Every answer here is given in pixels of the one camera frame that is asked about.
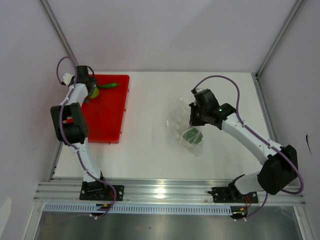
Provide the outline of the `green bell pepper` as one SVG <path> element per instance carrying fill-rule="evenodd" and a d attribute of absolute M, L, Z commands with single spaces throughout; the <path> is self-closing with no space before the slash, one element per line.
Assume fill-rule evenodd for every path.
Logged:
<path fill-rule="evenodd" d="M 198 145 L 203 139 L 203 134 L 198 128 L 190 127 L 182 134 L 182 138 L 189 144 Z"/>

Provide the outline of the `clear zip top bag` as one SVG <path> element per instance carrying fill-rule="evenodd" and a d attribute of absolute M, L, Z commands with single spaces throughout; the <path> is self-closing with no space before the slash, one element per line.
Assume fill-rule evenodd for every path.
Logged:
<path fill-rule="evenodd" d="M 166 126 L 168 133 L 180 147 L 185 148 L 195 157 L 199 157 L 203 151 L 203 138 L 200 144 L 190 144 L 182 138 L 182 134 L 189 128 L 194 127 L 201 131 L 199 127 L 190 125 L 190 115 L 190 106 L 180 98 L 178 105 L 168 114 Z"/>

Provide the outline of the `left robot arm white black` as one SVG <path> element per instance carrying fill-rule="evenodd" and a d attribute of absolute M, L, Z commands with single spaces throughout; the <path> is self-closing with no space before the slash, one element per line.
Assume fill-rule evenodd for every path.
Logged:
<path fill-rule="evenodd" d="M 89 127 L 82 105 L 96 90 L 97 80 L 89 74 L 91 68 L 76 67 L 76 75 L 65 73 L 63 83 L 68 85 L 64 100 L 50 108 L 50 114 L 57 139 L 69 147 L 78 159 L 82 170 L 81 194 L 93 195 L 97 200 L 108 196 L 109 188 L 103 182 L 102 171 L 89 153 Z"/>

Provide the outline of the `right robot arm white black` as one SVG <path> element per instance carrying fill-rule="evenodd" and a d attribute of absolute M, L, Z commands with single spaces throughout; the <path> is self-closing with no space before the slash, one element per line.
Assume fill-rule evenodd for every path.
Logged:
<path fill-rule="evenodd" d="M 228 196 L 232 201 L 239 202 L 251 192 L 265 191 L 276 195 L 297 178 L 298 160 L 294 147 L 284 147 L 255 132 L 240 120 L 232 105 L 219 104 L 210 89 L 191 92 L 195 101 L 189 105 L 190 125 L 217 127 L 241 143 L 262 166 L 260 171 L 240 175 L 229 183 Z"/>

